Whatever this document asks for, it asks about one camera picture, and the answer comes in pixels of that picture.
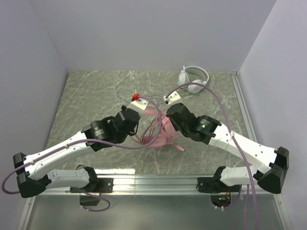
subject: headphone ear cup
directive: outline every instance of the headphone ear cup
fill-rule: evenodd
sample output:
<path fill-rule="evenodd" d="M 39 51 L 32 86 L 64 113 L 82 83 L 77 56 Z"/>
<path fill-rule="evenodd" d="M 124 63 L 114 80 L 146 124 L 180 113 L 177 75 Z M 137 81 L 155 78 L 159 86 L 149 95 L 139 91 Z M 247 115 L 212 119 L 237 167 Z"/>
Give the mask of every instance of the headphone ear cup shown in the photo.
<path fill-rule="evenodd" d="M 189 82 L 189 79 L 187 78 L 187 76 L 186 76 L 186 74 L 185 74 L 185 72 L 181 72 L 180 74 L 179 74 L 179 76 L 178 76 L 178 86 L 179 85 L 182 85 L 182 84 L 184 84 L 184 83 L 188 83 Z M 186 89 L 188 86 L 187 85 L 185 85 L 185 86 L 182 86 L 181 88 L 182 89 Z"/>
<path fill-rule="evenodd" d="M 192 82 L 202 84 L 202 81 L 199 80 L 199 79 L 194 80 Z M 198 93 L 201 89 L 202 89 L 202 87 L 199 86 L 199 85 L 189 85 L 188 86 L 188 92 L 190 92 L 190 93 Z"/>

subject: white headphones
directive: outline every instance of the white headphones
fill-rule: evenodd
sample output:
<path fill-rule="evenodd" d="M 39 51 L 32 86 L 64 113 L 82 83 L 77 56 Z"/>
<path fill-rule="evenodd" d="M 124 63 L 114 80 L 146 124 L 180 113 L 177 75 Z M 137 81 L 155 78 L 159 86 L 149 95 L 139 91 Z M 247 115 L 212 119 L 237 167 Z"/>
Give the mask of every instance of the white headphones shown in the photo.
<path fill-rule="evenodd" d="M 202 81 L 200 79 L 197 79 L 197 80 L 194 80 L 192 82 L 206 85 L 209 81 L 209 74 L 203 68 L 200 68 L 198 66 L 188 66 L 188 67 L 183 66 L 183 70 L 181 71 L 181 73 L 178 76 L 178 86 L 181 85 L 181 84 L 190 82 L 189 73 L 195 74 L 203 80 Z M 202 87 L 199 86 L 199 85 L 189 85 L 189 86 L 185 85 L 185 86 L 182 86 L 181 88 L 182 89 L 187 88 L 190 93 L 198 93 L 202 89 Z"/>

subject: cable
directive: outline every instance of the cable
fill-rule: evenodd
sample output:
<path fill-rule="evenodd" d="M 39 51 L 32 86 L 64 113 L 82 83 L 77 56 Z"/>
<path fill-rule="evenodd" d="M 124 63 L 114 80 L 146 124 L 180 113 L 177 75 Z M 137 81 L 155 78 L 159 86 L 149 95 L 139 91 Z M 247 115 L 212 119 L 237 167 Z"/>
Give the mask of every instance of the cable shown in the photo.
<path fill-rule="evenodd" d="M 160 110 L 160 112 L 162 115 L 162 128 L 159 134 L 159 138 L 150 147 L 160 148 L 164 145 L 171 144 L 174 145 L 179 151 L 184 151 L 184 149 L 181 146 L 171 142 L 172 140 L 175 140 L 178 137 L 178 135 L 176 135 L 176 131 L 170 119 L 166 116 L 165 113 L 163 113 L 162 110 Z M 146 130 L 142 133 L 141 137 L 139 137 L 138 135 L 135 135 L 137 139 L 130 137 L 134 142 L 137 142 L 142 145 L 148 143 L 152 138 L 154 138 L 154 131 L 158 126 L 158 117 L 157 117 L 158 113 L 156 111 L 151 109 L 146 109 L 144 111 L 144 114 L 155 115 L 155 117 L 150 123 L 150 125 L 146 128 Z"/>
<path fill-rule="evenodd" d="M 168 93 L 168 95 L 166 95 L 166 98 L 169 97 L 170 94 L 172 94 L 175 90 L 179 89 L 180 87 L 182 86 L 185 86 L 185 85 L 199 85 L 203 88 L 205 88 L 206 90 L 208 90 L 217 100 L 217 102 L 219 103 L 220 107 L 221 107 L 221 110 L 223 112 L 223 115 L 224 115 L 224 118 L 225 118 L 225 122 L 226 122 L 226 126 L 227 126 L 227 129 L 228 129 L 228 132 L 231 133 L 231 128 L 230 128 L 230 125 L 229 125 L 229 121 L 228 121 L 228 117 L 227 117 L 227 114 L 226 114 L 226 111 L 225 111 L 225 108 L 224 106 L 222 105 L 222 102 L 221 100 L 218 98 L 218 96 L 216 95 L 216 93 L 210 89 L 209 87 L 203 85 L 203 84 L 200 84 L 200 83 L 195 83 L 195 82 L 187 82 L 187 83 L 184 83 L 182 85 L 179 85 L 177 86 L 176 88 L 174 88 L 171 92 Z M 256 198 L 256 189 L 255 189 L 255 184 L 254 184 L 254 180 L 253 180 L 253 175 L 251 173 L 251 170 L 250 170 L 250 167 L 249 167 L 249 164 L 248 164 L 248 161 L 246 159 L 246 156 L 243 152 L 243 150 L 241 149 L 241 147 L 239 146 L 235 136 L 232 137 L 232 140 L 234 141 L 236 147 L 238 148 L 239 152 L 241 153 L 241 156 L 242 156 L 242 159 L 246 165 L 246 168 L 248 170 L 248 176 L 249 176 L 249 180 L 250 180 L 250 185 L 251 185 L 251 190 L 252 190 L 252 193 L 253 193 L 253 200 L 254 200 L 254 208 L 255 208 L 255 216 L 256 216 L 256 230 L 259 229 L 259 211 L 258 211 L 258 203 L 257 203 L 257 198 Z"/>
<path fill-rule="evenodd" d="M 119 92 L 123 92 L 123 91 L 117 91 L 117 92 L 116 92 L 116 96 L 117 96 L 118 98 L 120 98 L 120 99 L 124 100 L 125 102 L 130 103 L 130 102 L 129 102 L 128 100 L 126 100 L 125 98 L 123 98 L 123 97 L 119 96 L 119 95 L 118 95 L 118 93 L 119 93 Z M 150 95 L 150 96 L 148 96 L 148 97 L 155 97 L 155 96 L 159 96 L 159 97 L 161 97 L 161 98 L 162 98 L 162 102 L 160 102 L 160 103 L 156 103 L 157 105 L 161 105 L 161 104 L 163 104 L 163 103 L 164 103 L 164 101 L 163 101 L 163 96 L 162 96 L 162 95 L 159 95 L 159 94 L 153 94 L 153 95 Z"/>
<path fill-rule="evenodd" d="M 224 210 L 225 210 L 225 209 L 229 209 L 230 207 L 232 207 L 232 206 L 239 200 L 241 191 L 242 191 L 242 185 L 240 185 L 239 192 L 238 192 L 238 194 L 236 195 L 236 198 L 234 199 L 234 201 L 232 201 L 232 202 L 230 203 L 230 205 L 224 207 Z"/>
<path fill-rule="evenodd" d="M 82 206 L 83 209 L 85 209 L 86 211 L 90 211 L 90 212 L 103 212 L 103 211 L 106 211 L 107 209 L 109 209 L 109 207 L 111 206 L 111 202 L 106 199 L 105 197 L 103 196 L 97 196 L 97 195 L 94 195 L 94 194 L 91 194 L 91 193 L 88 193 L 80 188 L 77 188 L 81 193 L 84 193 L 84 194 L 87 194 L 88 196 L 91 196 L 91 197 L 94 197 L 94 198 L 98 198 L 98 199 L 101 199 L 101 200 L 104 200 L 108 203 L 108 206 L 106 208 L 103 208 L 103 209 L 90 209 L 88 207 L 85 207 L 85 206 Z"/>
<path fill-rule="evenodd" d="M 75 170 L 77 170 L 80 166 L 82 166 L 85 169 L 85 166 L 83 164 L 79 164 Z"/>
<path fill-rule="evenodd" d="M 247 215 L 247 209 L 248 209 L 248 197 L 249 197 L 249 184 L 247 186 L 247 192 L 246 192 L 246 200 L 245 200 L 245 205 L 244 205 L 244 229 L 248 229 L 247 223 L 246 223 L 246 215 Z"/>
<path fill-rule="evenodd" d="M 61 151 L 67 147 L 71 147 L 75 144 L 79 144 L 79 143 L 83 143 L 83 142 L 95 142 L 95 143 L 101 143 L 101 144 L 105 144 L 105 145 L 110 145 L 110 146 L 114 146 L 114 147 L 119 147 L 119 148 L 122 148 L 122 149 L 128 149 L 128 150 L 139 150 L 139 149 L 142 149 L 142 148 L 145 148 L 147 146 L 150 146 L 151 144 L 153 144 L 155 142 L 155 140 L 158 138 L 159 134 L 160 134 L 160 131 L 161 131 L 161 128 L 162 128 L 162 115 L 161 115 L 161 112 L 160 112 L 160 109 L 159 109 L 159 106 L 151 99 L 151 98 L 148 98 L 148 97 L 145 97 L 145 96 L 139 96 L 139 98 L 143 98 L 145 100 L 148 100 L 150 103 L 152 103 L 154 105 L 154 107 L 156 108 L 157 112 L 158 112 L 158 120 L 159 120 L 159 130 L 157 132 L 157 134 L 154 136 L 154 138 L 149 141 L 147 144 L 145 145 L 141 145 L 141 146 L 136 146 L 136 147 L 131 147 L 131 146 L 126 146 L 126 145 L 119 145 L 119 144 L 114 144 L 114 143 L 111 143 L 111 142 L 108 142 L 108 141 L 104 141 L 104 140 L 97 140 L 97 139 L 81 139 L 81 140 L 77 140 L 77 141 L 74 141 L 74 142 L 71 142 L 69 144 L 66 144 L 66 146 L 61 146 L 57 149 L 54 149 L 52 151 L 50 151 L 49 153 L 46 153 L 45 155 L 43 156 L 40 156 L 36 159 L 33 160 L 33 162 L 28 162 L 26 164 L 23 164 L 19 167 L 17 167 L 16 169 L 14 169 L 11 173 L 9 173 L 2 181 L 1 183 L 1 189 L 4 193 L 6 194 L 10 194 L 10 195 L 13 195 L 13 194 L 18 194 L 20 193 L 19 191 L 15 191 L 15 192 L 11 192 L 11 191 L 8 191 L 5 189 L 5 183 L 7 182 L 7 180 L 17 171 L 29 166 L 30 164 L 36 162 L 36 161 L 40 161 L 41 159 L 44 159 L 48 156 L 50 156 L 51 154 L 54 154 L 58 151 Z"/>

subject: metal frame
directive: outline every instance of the metal frame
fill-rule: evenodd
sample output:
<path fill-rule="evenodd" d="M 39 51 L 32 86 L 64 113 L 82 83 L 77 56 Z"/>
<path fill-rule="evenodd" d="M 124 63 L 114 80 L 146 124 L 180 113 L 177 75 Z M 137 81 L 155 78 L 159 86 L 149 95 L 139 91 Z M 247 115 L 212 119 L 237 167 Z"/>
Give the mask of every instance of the metal frame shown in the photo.
<path fill-rule="evenodd" d="M 25 205 L 23 212 L 21 213 L 20 220 L 17 226 L 17 230 L 26 230 L 29 223 L 30 215 L 34 205 L 35 197 L 27 198 L 25 200 Z"/>
<path fill-rule="evenodd" d="M 244 118 L 244 123 L 245 123 L 246 129 L 247 129 L 247 132 L 248 132 L 248 138 L 257 142 L 255 130 L 254 130 L 253 124 L 251 122 L 251 119 L 250 119 L 250 116 L 249 116 L 249 113 L 248 113 L 248 108 L 247 108 L 245 100 L 244 100 L 244 96 L 243 96 L 243 93 L 242 93 L 242 90 L 241 90 L 241 87 L 240 87 L 240 83 L 239 83 L 239 80 L 238 80 L 237 73 L 234 74 L 234 75 L 231 75 L 231 80 L 232 80 L 234 87 L 235 87 L 236 95 L 237 95 L 239 105 L 240 105 L 240 108 L 241 108 L 241 111 L 242 111 L 242 115 L 243 115 L 243 118 Z M 283 194 L 282 193 L 281 194 L 274 194 L 274 198 L 275 198 L 276 206 L 277 206 L 277 209 L 278 209 L 278 212 L 279 212 L 279 216 L 280 216 L 282 224 L 283 224 L 283 228 L 287 229 L 287 230 L 292 230 L 293 227 L 292 227 L 292 224 L 291 224 L 289 214 L 287 212 L 287 208 L 285 206 Z"/>
<path fill-rule="evenodd" d="M 244 122 L 248 132 L 248 138 L 257 141 L 256 134 L 248 114 L 248 109 L 241 91 L 241 87 L 237 78 L 237 72 L 231 72 L 230 77 L 233 81 L 238 102 L 242 111 Z M 98 177 L 114 178 L 113 192 L 108 196 L 116 195 L 196 195 L 209 196 L 209 194 L 199 193 L 196 190 L 197 178 L 212 175 L 133 175 L 119 174 L 118 170 L 97 170 Z M 260 194 L 269 194 L 262 190 L 258 185 L 256 192 Z M 70 188 L 54 188 L 46 190 L 41 194 L 45 195 L 65 195 L 79 196 L 79 193 L 70 193 Z M 242 186 L 242 193 L 246 194 L 246 185 Z M 285 230 L 292 230 L 291 221 L 287 213 L 282 194 L 274 195 L 276 206 Z M 26 203 L 20 218 L 18 230 L 26 230 L 30 219 L 35 197 L 26 199 Z"/>

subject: headphone headband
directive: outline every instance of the headphone headband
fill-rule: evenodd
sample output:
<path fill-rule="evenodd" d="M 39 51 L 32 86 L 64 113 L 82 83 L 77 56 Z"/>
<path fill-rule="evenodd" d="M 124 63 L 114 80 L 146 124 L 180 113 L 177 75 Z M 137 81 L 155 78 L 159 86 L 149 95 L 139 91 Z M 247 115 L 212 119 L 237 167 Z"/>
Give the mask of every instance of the headphone headband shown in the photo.
<path fill-rule="evenodd" d="M 187 66 L 184 68 L 185 72 L 195 74 L 203 79 L 203 83 L 207 83 L 209 80 L 209 74 L 203 68 L 198 66 Z"/>

